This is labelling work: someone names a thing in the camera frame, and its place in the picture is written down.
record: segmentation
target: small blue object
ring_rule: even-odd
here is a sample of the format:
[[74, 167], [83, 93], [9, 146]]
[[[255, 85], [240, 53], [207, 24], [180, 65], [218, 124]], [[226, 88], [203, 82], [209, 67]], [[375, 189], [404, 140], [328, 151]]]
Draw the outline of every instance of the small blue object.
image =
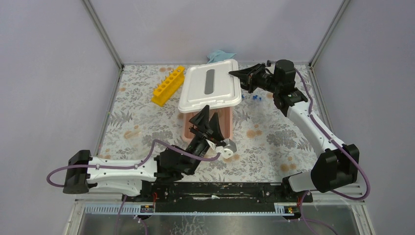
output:
[[232, 59], [235, 55], [236, 53], [226, 53], [222, 50], [216, 50], [207, 56], [209, 58], [208, 64]]

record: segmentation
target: yellow test tube rack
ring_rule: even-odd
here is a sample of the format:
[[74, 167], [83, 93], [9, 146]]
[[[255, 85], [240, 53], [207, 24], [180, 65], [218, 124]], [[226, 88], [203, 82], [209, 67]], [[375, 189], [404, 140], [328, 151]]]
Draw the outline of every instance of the yellow test tube rack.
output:
[[151, 101], [163, 107], [167, 100], [177, 91], [184, 82], [184, 67], [178, 66], [169, 76], [153, 91]]

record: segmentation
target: floral tablecloth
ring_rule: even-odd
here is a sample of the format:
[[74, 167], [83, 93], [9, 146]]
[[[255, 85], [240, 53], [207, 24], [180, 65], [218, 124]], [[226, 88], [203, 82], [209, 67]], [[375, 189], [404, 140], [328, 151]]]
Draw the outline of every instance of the floral tablecloth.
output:
[[[186, 148], [187, 142], [181, 139], [183, 114], [177, 108], [181, 88], [163, 107], [151, 102], [153, 89], [174, 68], [125, 66], [99, 157], [143, 159], [153, 139]], [[314, 95], [306, 66], [296, 68]], [[304, 92], [298, 75], [296, 85]], [[230, 159], [200, 163], [196, 173], [185, 176], [182, 181], [280, 182], [285, 176], [313, 167], [317, 159], [313, 149], [298, 127], [275, 108], [272, 94], [261, 89], [253, 94], [242, 91], [242, 94], [244, 99], [233, 109], [233, 141], [237, 153]], [[254, 95], [258, 95], [257, 100], [253, 99]], [[161, 151], [157, 146], [154, 156]]]

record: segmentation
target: white plastic box lid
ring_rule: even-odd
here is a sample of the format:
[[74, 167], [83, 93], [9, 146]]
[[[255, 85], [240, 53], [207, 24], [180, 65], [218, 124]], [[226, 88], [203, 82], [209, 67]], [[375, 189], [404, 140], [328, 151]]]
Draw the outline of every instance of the white plastic box lid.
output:
[[229, 74], [238, 70], [238, 62], [222, 62], [190, 67], [184, 77], [179, 111], [200, 111], [205, 105], [211, 109], [235, 106], [242, 101], [239, 78]]

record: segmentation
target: gray wall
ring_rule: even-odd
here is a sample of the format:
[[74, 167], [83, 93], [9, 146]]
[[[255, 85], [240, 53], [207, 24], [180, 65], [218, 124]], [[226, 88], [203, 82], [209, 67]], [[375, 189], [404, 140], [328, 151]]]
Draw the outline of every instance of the gray wall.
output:
[[415, 1], [352, 1], [315, 71], [334, 131], [360, 151], [377, 234], [414, 234]]
[[1, 1], [0, 22], [0, 234], [61, 234], [74, 197], [46, 175], [95, 148], [117, 68], [79, 0]]
[[124, 63], [309, 61], [342, 0], [92, 0]]

